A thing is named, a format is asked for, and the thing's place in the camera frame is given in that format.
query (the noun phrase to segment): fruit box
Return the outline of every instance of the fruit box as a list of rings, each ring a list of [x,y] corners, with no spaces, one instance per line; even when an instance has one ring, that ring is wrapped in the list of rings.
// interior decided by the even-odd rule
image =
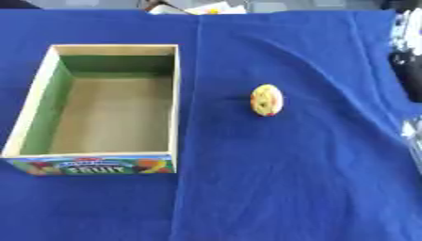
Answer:
[[[174,173],[177,45],[52,45],[2,158],[35,175]]]

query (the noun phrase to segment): blue cloth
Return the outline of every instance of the blue cloth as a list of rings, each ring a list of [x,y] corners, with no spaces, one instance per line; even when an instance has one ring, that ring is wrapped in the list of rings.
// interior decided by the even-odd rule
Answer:
[[[392,12],[202,18],[171,240],[421,240]],[[284,94],[273,118],[249,94]]]
[[[0,164],[2,240],[419,240],[393,12],[0,12],[0,146],[49,44],[178,43],[180,174],[28,176]],[[249,94],[285,96],[259,118]]]

